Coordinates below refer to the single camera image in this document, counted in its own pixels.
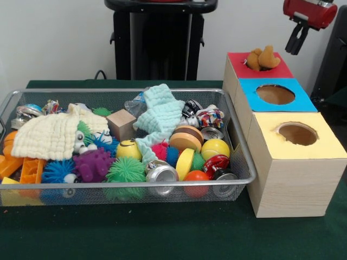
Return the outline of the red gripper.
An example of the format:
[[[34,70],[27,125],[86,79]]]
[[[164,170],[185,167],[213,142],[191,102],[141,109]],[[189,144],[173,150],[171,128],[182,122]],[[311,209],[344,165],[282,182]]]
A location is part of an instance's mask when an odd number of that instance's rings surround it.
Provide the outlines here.
[[[283,3],[283,12],[290,20],[304,23],[315,30],[327,28],[334,20],[337,11],[338,6],[332,1],[285,0]],[[298,55],[308,31],[308,27],[303,27],[301,30],[301,25],[297,24],[285,47],[286,52]]]

